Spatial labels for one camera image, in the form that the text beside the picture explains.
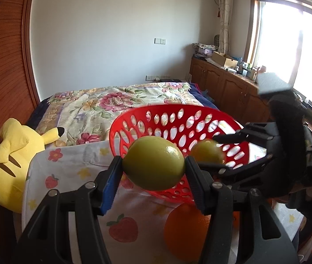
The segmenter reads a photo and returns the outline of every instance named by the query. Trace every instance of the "cardboard box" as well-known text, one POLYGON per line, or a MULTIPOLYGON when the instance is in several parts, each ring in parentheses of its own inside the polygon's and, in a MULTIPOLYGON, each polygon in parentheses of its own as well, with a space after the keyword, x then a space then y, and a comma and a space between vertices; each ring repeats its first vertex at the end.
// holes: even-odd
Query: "cardboard box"
POLYGON ((238 64, 237 60, 232 59, 232 57, 225 53, 213 52, 211 58, 225 68, 235 69, 238 64))

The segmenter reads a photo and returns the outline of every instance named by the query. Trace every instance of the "window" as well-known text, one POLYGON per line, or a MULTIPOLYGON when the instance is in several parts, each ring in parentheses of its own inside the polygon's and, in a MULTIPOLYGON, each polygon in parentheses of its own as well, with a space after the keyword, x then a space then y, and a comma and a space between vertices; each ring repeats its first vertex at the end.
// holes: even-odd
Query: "window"
POLYGON ((254 0, 251 10, 244 59, 266 66, 312 104, 312 0, 254 0))

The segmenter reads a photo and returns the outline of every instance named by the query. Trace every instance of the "metal screw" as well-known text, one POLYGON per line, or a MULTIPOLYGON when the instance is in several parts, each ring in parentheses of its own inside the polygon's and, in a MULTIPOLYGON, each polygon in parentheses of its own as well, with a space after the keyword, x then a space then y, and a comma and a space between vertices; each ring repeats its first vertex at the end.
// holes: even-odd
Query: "metal screw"
POLYGON ((89 181, 88 183, 85 184, 85 187, 87 189, 93 189, 96 186, 96 184, 93 181, 89 181))
POLYGON ((58 195, 58 190, 50 190, 50 191, 48 192, 48 195, 49 195, 49 196, 56 196, 56 195, 58 195))
POLYGON ((220 189, 221 187, 223 187, 223 184, 218 182, 218 181, 215 181, 214 183, 212 183, 212 186, 215 188, 215 189, 220 189))
POLYGON ((260 191, 259 191, 258 189, 256 189, 256 188, 252 189, 252 190, 250 191, 250 193, 251 193, 253 196, 259 196, 259 195, 261 195, 260 191))

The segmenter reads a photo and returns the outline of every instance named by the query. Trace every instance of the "black ear tip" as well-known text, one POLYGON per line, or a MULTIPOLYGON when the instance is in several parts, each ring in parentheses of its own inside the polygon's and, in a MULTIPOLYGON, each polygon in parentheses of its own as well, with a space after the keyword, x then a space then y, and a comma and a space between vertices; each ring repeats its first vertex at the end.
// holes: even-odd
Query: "black ear tip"
POLYGON ((57 127, 57 129, 58 129, 58 136, 62 137, 65 132, 65 129, 63 127, 57 127))

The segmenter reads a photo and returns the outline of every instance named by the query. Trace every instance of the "wooden cabinet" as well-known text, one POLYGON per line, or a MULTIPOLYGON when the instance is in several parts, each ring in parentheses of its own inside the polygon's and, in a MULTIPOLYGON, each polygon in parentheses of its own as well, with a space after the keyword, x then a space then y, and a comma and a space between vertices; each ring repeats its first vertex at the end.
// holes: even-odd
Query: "wooden cabinet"
POLYGON ((240 122, 244 111, 244 93, 247 85, 235 76, 226 74, 221 87, 220 110, 240 122))
POLYGON ((267 104, 257 95, 252 82, 220 69, 206 61, 192 58, 192 82, 215 100, 215 105, 239 123, 267 122, 270 112, 267 104))

